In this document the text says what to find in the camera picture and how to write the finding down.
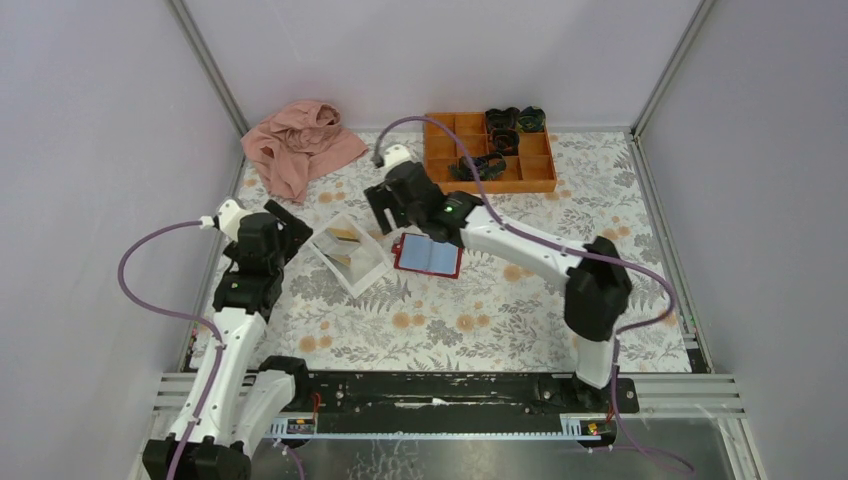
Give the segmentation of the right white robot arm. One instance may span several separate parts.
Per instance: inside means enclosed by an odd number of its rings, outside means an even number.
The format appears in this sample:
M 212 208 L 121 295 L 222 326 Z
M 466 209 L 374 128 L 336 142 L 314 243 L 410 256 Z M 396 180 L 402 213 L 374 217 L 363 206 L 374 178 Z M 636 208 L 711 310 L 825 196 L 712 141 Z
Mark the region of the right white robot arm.
M 564 295 L 564 321 L 577 336 L 575 402 L 597 412 L 613 398 L 614 327 L 633 285 L 611 241 L 565 242 L 498 214 L 483 198 L 445 194 L 412 160 L 376 158 L 381 181 L 366 199 L 384 234 L 414 226 L 439 243 L 481 251 L 524 267 Z

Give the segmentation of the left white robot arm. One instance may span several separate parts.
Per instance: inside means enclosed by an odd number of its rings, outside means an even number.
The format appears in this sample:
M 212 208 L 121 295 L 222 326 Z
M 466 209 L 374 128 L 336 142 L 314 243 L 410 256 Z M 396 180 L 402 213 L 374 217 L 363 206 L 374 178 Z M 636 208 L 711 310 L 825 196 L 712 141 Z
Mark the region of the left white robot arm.
M 166 437 L 145 445 L 142 465 L 151 479 L 248 479 L 272 419 L 309 401 L 304 361 L 283 357 L 270 358 L 245 401 L 238 398 L 284 267 L 313 231 L 273 200 L 252 213 L 227 199 L 198 224 L 229 239 L 230 265 L 214 291 L 211 338 L 192 388 Z

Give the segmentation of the white plastic card box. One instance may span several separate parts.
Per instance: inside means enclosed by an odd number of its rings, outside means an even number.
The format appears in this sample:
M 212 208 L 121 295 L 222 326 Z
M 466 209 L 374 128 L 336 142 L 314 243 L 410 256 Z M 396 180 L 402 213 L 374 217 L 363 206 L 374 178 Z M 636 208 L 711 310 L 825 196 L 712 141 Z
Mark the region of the white plastic card box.
M 318 227 L 307 246 L 353 297 L 360 297 L 390 269 L 383 247 L 347 214 Z

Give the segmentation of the red card holder wallet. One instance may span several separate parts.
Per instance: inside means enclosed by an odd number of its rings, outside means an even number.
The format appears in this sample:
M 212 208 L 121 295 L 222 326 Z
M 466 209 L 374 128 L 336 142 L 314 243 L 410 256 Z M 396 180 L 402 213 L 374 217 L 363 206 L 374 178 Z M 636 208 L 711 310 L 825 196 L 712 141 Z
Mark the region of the red card holder wallet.
M 435 242 L 425 235 L 403 233 L 392 245 L 394 268 L 419 274 L 457 279 L 463 249 Z

